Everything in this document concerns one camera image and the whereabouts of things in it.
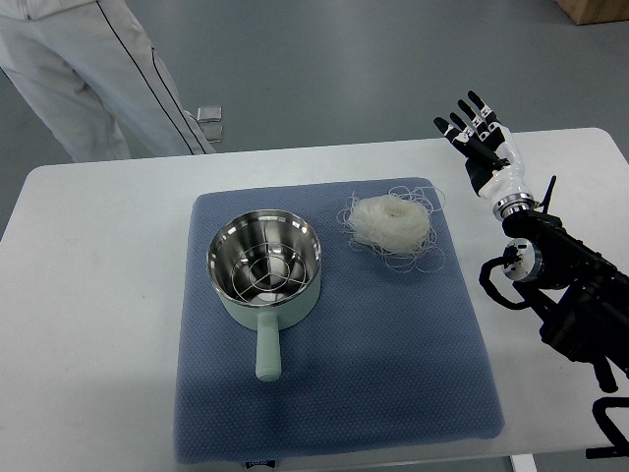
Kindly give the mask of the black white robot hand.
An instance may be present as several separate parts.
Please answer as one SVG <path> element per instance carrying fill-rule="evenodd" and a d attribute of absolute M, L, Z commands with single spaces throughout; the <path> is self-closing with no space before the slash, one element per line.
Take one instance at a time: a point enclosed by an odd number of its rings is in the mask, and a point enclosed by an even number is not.
<path fill-rule="evenodd" d="M 433 123 L 465 157 L 465 169 L 475 193 L 496 205 L 516 194 L 527 194 L 524 161 L 510 130 L 473 91 L 457 101 L 461 112 Z"/>

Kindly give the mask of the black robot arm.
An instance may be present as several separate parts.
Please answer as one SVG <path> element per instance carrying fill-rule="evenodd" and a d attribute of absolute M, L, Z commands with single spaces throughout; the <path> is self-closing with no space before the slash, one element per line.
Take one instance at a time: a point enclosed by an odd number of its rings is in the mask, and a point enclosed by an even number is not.
<path fill-rule="evenodd" d="M 501 256 L 483 264 L 479 282 L 497 304 L 533 310 L 542 321 L 543 343 L 572 362 L 593 366 L 604 396 L 592 413 L 609 445 L 589 448 L 586 456 L 625 457 L 628 440 L 608 412 L 628 406 L 627 398 L 615 394 L 612 371 L 628 371 L 628 277 L 572 237 L 548 213 L 549 202 L 512 193 L 495 203 L 494 215 L 511 241 Z"/>

